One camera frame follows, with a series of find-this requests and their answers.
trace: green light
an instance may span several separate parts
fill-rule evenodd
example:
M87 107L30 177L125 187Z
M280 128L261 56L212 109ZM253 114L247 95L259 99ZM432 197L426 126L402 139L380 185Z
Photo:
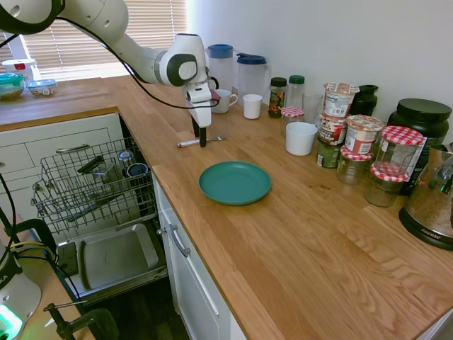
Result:
M21 331L23 322L7 306L0 305L0 324L0 336L8 334L8 339L13 339Z

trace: white wall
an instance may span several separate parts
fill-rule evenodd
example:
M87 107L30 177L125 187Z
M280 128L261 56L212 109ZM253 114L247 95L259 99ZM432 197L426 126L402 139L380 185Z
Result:
M329 81L377 85L383 120L402 98L453 107L452 0L187 2L189 30L206 46L263 55L274 77L302 74L319 91Z

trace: dishwasher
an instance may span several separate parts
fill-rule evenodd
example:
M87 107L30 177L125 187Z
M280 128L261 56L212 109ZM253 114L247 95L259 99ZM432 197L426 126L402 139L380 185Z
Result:
M151 171L133 138L43 158L31 204L86 305L168 275Z

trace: window blinds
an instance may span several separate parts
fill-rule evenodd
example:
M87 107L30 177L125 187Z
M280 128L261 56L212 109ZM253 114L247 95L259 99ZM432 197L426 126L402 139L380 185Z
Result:
M126 33L139 45L168 48L186 30L185 0L125 0L129 11ZM65 21L24 35L30 57L43 79L83 79L115 76L125 70L100 43Z
M3 33L0 33L0 43L5 41L5 36ZM5 60L11 60L13 58L13 54L9 50L9 46L5 45L2 48L0 48L0 73L5 73L5 69L1 66L1 63L4 62Z

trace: teal plate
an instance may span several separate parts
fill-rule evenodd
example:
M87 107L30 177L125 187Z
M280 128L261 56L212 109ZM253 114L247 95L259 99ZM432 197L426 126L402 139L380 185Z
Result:
M198 183L201 191L218 203L246 205L268 193L272 180L259 166L224 161L204 170Z

